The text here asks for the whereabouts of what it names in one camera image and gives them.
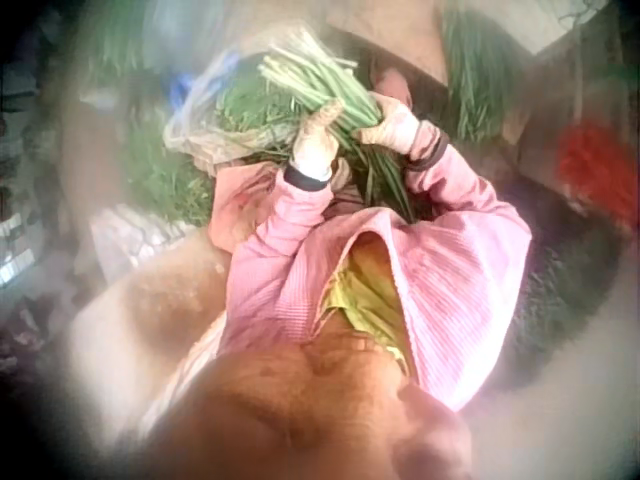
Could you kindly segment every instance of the yellow shirt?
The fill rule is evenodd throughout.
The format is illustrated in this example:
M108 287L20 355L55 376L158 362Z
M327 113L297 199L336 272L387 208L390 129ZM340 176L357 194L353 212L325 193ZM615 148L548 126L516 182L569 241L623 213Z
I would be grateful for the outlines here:
M389 253L377 234L360 235L331 278L323 310L335 308L342 309L355 330L371 334L391 352L405 374L414 373Z

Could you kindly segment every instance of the pink jacket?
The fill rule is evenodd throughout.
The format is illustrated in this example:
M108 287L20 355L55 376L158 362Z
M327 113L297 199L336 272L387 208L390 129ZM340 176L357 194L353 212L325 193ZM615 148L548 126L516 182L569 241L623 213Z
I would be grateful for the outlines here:
M279 173L267 220L233 254L220 353L313 338L328 280L356 237L375 232L389 251L418 383L461 409L500 353L531 233L452 146L406 182L448 213L407 225L391 209L368 208L325 221L330 188L305 192Z

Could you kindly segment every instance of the green vegetable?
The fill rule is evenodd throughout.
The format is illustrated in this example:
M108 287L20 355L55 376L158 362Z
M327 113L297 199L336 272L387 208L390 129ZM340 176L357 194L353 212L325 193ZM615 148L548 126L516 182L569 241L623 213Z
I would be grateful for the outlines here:
M168 222L209 222L213 185L189 155L167 150L162 131L169 118L162 93L143 94L129 122L122 160L135 203Z
M272 54L259 67L274 85L289 92L306 112L314 112L332 98L340 98L344 113L331 132L346 150L367 205L388 204L407 221L415 221L413 206L404 186L397 156L382 147L358 144L352 133L378 125L382 114L365 88L309 32L300 29L272 46Z
M269 86L257 70L262 57L242 62L229 87L216 98L214 122L227 132L271 128L276 123L298 123L300 108L290 93Z
M487 17L456 7L443 12L442 40L457 138L499 135L520 74L515 41Z

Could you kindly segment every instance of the black cuff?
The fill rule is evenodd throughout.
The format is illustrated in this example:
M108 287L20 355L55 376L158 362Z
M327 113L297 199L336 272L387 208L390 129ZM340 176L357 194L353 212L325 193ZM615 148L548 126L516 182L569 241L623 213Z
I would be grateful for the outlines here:
M418 160L417 162L410 162L407 164L407 170L411 172L424 172L425 170L429 170L443 157L448 146L449 136L444 132L440 132L440 138L433 149L433 153L428 157Z
M284 181L305 192L319 192L329 183L329 180L323 181L307 177L291 165L287 165L284 170Z

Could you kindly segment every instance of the hand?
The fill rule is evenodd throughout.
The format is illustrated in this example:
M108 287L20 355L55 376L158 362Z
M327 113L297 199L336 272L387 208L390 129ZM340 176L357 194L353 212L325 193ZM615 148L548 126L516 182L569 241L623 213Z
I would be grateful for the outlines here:
M338 153L338 140L329 133L328 127L343 110L342 101L333 99L302 124L293 143L291 163L303 175L322 181L331 178L331 163Z
M411 110L399 100L371 92L382 110L382 123L376 127L362 128L355 138L364 144L382 145L402 155L411 150L420 122Z

